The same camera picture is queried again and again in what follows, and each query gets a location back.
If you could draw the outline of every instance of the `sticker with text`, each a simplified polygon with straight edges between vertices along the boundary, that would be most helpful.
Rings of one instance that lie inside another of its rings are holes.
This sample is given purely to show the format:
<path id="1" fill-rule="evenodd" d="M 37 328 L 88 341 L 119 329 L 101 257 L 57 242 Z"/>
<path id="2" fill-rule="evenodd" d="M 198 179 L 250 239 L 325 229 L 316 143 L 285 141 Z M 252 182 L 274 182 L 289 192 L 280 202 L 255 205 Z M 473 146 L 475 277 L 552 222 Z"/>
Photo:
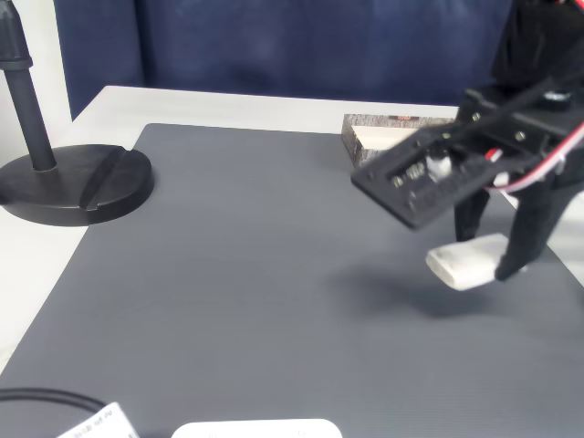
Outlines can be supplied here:
<path id="1" fill-rule="evenodd" d="M 58 438 L 140 438 L 117 403 L 112 403 Z"/>

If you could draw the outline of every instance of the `blue fabric backdrop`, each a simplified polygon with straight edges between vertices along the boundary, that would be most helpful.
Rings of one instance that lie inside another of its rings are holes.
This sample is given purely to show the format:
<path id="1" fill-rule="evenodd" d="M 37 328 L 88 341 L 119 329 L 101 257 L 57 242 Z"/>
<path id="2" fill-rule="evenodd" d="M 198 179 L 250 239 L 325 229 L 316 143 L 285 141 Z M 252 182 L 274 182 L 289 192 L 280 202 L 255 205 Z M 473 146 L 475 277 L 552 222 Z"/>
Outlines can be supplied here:
<path id="1" fill-rule="evenodd" d="M 55 0 L 71 112 L 106 85 L 456 104 L 512 0 Z"/>

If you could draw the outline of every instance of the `round stand base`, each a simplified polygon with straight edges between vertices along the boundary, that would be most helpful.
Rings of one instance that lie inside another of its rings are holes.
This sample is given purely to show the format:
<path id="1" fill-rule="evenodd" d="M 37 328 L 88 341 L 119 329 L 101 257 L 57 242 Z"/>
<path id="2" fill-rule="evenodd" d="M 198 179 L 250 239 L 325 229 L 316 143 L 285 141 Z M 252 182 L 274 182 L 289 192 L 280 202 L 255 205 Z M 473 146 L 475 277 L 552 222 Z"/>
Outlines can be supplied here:
<path id="1" fill-rule="evenodd" d="M 53 150 L 57 167 L 32 169 L 30 157 L 0 169 L 0 204 L 39 224 L 83 226 L 140 207 L 154 187 L 150 160 L 139 151 L 90 144 Z"/>

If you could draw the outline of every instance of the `gray table mat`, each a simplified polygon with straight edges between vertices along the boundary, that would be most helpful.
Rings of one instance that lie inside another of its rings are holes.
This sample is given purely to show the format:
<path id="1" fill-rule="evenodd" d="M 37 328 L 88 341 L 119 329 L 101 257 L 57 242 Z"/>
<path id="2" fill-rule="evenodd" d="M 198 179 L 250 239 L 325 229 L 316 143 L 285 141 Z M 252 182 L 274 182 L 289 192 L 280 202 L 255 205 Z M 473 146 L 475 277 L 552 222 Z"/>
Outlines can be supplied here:
<path id="1" fill-rule="evenodd" d="M 338 135 L 151 125 L 137 148 L 151 199 L 89 228 L 0 386 L 120 402 L 142 438 L 278 418 L 347 438 L 582 435 L 582 287 L 550 251 L 456 293 L 424 263 L 452 215 L 410 233 L 350 185 Z M 483 231 L 512 215 L 495 199 Z M 6 404 L 0 435 L 84 418 Z"/>

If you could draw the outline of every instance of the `robotic arm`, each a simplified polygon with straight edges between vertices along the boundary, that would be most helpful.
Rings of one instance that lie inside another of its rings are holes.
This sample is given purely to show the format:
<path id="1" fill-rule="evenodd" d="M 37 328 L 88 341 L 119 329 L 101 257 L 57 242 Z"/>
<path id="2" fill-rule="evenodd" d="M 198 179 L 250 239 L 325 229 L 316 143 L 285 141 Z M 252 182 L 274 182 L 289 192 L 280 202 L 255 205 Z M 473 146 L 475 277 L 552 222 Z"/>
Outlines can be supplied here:
<path id="1" fill-rule="evenodd" d="M 412 229 L 454 206 L 459 242 L 475 238 L 492 191 L 512 194 L 503 281 L 540 256 L 584 190 L 584 0 L 516 0 L 493 73 L 454 124 L 419 130 L 351 180 Z"/>

